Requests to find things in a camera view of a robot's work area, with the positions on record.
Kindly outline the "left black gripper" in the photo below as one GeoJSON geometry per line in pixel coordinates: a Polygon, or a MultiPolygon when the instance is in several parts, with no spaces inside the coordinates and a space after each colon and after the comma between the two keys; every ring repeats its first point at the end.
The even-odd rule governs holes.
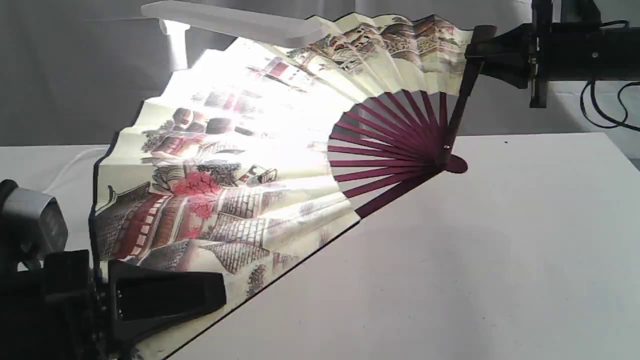
{"type": "MultiPolygon", "coordinates": [[[[108,262],[109,341],[133,346],[171,327],[222,309],[224,276],[108,262]]],[[[88,250],[57,251],[43,262],[48,360],[109,360],[105,322],[88,250]]]]}

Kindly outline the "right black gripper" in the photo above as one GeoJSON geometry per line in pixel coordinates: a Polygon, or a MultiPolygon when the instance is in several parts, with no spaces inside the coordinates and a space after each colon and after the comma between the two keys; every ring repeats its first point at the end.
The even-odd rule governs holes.
{"type": "Polygon", "coordinates": [[[531,109],[546,109],[549,93],[549,44],[553,27],[553,1],[531,2],[531,24],[522,23],[496,35],[498,28],[482,24],[473,29],[466,46],[467,64],[478,63],[480,75],[501,80],[517,89],[529,84],[531,109]]]}

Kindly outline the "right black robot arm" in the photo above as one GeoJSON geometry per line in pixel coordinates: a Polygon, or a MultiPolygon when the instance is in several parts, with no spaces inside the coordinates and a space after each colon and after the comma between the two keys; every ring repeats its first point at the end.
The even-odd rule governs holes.
{"type": "Polygon", "coordinates": [[[533,0],[530,8],[530,22],[503,34],[476,27],[465,57],[482,75],[530,89],[532,109],[546,107],[550,82],[639,79],[638,27],[604,22],[594,0],[563,0],[558,22],[553,1],[533,0]]]}

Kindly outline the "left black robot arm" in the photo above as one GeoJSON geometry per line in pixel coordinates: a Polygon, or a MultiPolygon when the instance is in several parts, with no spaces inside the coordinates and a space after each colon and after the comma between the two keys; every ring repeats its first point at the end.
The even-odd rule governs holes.
{"type": "Polygon", "coordinates": [[[87,250],[46,256],[1,276],[3,360],[135,360],[137,343],[226,305],[220,273],[170,272],[121,260],[107,282],[87,250]]]}

